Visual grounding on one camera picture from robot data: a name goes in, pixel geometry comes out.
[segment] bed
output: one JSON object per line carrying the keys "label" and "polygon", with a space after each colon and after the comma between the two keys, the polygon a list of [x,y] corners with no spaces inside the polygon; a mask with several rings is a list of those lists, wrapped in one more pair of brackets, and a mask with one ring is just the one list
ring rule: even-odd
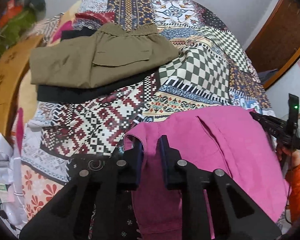
{"label": "bed", "polygon": [[[19,88],[23,108],[22,183],[28,219],[71,177],[73,154],[120,158],[122,136],[139,122],[157,122],[170,114],[207,106],[237,105],[273,114],[251,61],[227,26],[210,10],[191,0],[80,0],[66,13],[41,22],[32,32],[53,46],[54,33],[75,13],[114,11],[126,31],[154,23],[179,49],[179,57],[143,81],[81,104],[37,102],[28,71]],[[210,66],[200,70],[200,63]],[[121,199],[117,237],[141,238],[131,194]]]}

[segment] orange sleeve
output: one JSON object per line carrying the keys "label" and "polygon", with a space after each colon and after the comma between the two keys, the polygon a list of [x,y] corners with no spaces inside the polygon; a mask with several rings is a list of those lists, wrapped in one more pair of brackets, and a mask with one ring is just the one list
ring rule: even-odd
{"label": "orange sleeve", "polygon": [[289,206],[291,222],[293,223],[300,215],[300,165],[287,173],[286,180],[292,189],[289,196]]}

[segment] red garment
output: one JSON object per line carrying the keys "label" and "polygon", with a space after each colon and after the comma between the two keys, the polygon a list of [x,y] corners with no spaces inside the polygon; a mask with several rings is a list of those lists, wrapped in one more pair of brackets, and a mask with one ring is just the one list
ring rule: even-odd
{"label": "red garment", "polygon": [[98,21],[102,25],[108,22],[114,22],[114,12],[92,12],[86,11],[84,13],[76,13],[74,14],[77,19],[85,19],[85,20],[92,20]]}
{"label": "red garment", "polygon": [[300,165],[287,173],[286,180],[292,189],[289,196],[289,206],[291,222],[293,223],[300,215]]}

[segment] metal rivet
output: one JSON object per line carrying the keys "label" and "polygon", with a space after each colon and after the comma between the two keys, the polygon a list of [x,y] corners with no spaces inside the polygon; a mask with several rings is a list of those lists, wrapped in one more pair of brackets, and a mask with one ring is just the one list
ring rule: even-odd
{"label": "metal rivet", "polygon": [[125,166],[127,164],[127,162],[125,161],[125,160],[118,160],[117,161],[117,165],[119,166],[119,167],[123,167],[123,166]]}
{"label": "metal rivet", "polygon": [[82,171],[79,172],[79,175],[80,175],[81,177],[85,177],[85,176],[87,176],[88,174],[89,174],[89,171],[88,171],[88,170],[82,170]]}
{"label": "metal rivet", "polygon": [[219,177],[222,177],[225,174],[225,172],[222,169],[217,169],[214,171],[214,173]]}
{"label": "metal rivet", "polygon": [[187,165],[187,161],[185,161],[185,160],[178,160],[178,161],[177,161],[177,164],[178,164],[179,166],[186,166],[186,165]]}
{"label": "metal rivet", "polygon": [[102,168],[102,163],[100,160],[97,161],[91,160],[88,163],[88,168],[92,171],[98,171]]}

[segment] elastic waistband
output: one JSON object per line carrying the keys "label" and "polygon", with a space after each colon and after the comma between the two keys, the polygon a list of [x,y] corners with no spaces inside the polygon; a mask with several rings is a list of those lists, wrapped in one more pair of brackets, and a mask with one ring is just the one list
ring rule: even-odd
{"label": "elastic waistband", "polygon": [[149,35],[153,33],[158,33],[157,26],[155,24],[143,24],[136,30],[132,30],[131,32],[126,32],[121,28],[120,25],[114,23],[106,23],[102,25],[98,32],[103,32],[106,34],[114,35],[114,36],[141,36],[141,35]]}

